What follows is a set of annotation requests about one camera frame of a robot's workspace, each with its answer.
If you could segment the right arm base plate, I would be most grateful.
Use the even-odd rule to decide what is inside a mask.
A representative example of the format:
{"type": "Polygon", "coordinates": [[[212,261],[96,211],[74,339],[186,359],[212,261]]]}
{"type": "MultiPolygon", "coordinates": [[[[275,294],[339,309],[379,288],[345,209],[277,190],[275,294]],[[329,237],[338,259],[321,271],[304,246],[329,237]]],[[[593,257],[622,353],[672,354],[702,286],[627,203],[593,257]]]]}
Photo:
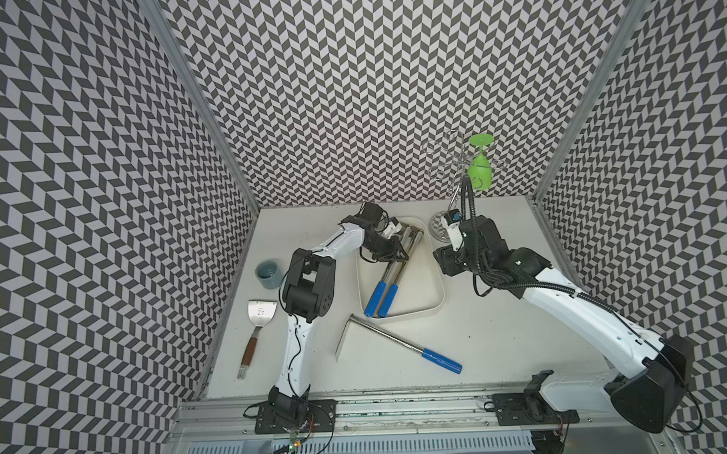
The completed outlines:
{"type": "Polygon", "coordinates": [[[539,394],[503,393],[491,395],[500,426],[577,424],[581,418],[575,410],[554,410],[539,394]]]}

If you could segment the cream storage box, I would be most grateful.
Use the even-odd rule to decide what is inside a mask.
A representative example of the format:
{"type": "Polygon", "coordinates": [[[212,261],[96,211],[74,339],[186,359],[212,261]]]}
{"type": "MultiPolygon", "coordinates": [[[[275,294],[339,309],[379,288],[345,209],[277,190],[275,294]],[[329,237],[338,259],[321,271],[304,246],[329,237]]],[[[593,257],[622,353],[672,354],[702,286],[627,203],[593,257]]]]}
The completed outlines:
{"type": "Polygon", "coordinates": [[[356,312],[362,316],[372,313],[373,319],[383,324],[434,315],[446,297],[427,224],[413,216],[399,221],[405,228],[422,231],[406,263],[395,266],[384,280],[387,264],[370,264],[358,255],[354,258],[359,293],[356,312]]]}

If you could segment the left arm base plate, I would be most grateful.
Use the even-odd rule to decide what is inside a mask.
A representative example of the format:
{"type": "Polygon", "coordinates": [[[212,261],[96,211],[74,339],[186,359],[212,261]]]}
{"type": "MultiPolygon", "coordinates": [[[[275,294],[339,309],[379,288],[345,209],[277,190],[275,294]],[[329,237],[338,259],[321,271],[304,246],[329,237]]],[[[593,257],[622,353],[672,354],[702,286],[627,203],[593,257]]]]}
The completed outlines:
{"type": "Polygon", "coordinates": [[[279,408],[265,402],[257,412],[254,432],[257,435],[281,435],[292,431],[327,434],[334,429],[337,405],[338,401],[335,399],[315,400],[298,402],[293,409],[290,409],[287,406],[279,408]]]}

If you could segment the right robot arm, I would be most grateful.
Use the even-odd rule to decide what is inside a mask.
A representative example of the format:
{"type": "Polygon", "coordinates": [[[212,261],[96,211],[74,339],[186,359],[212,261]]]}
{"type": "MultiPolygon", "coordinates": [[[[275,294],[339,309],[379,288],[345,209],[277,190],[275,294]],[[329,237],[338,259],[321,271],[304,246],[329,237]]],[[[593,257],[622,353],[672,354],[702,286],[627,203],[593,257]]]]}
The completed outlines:
{"type": "Polygon", "coordinates": [[[439,214],[448,244],[434,252],[447,276],[470,273],[488,291],[511,293],[571,328],[608,361],[606,371],[564,375],[546,370],[525,388],[534,421],[547,412],[597,411],[618,414],[638,429],[658,434],[690,395],[694,363],[691,343],[663,338],[594,299],[529,248],[512,249],[493,220],[439,214]]]}

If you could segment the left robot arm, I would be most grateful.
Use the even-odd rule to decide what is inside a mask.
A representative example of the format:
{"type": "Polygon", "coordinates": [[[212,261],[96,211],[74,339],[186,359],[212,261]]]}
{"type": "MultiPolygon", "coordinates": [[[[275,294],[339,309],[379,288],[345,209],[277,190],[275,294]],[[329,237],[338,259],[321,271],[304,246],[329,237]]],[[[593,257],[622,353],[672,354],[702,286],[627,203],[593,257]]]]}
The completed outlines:
{"type": "Polygon", "coordinates": [[[337,261],[362,248],[371,251],[374,262],[405,262],[409,258],[397,235],[382,236],[375,224],[348,217],[329,240],[310,250],[296,250],[290,260],[279,298],[287,320],[286,349],[267,406],[295,426],[307,418],[308,353],[319,323],[334,301],[337,261]]]}

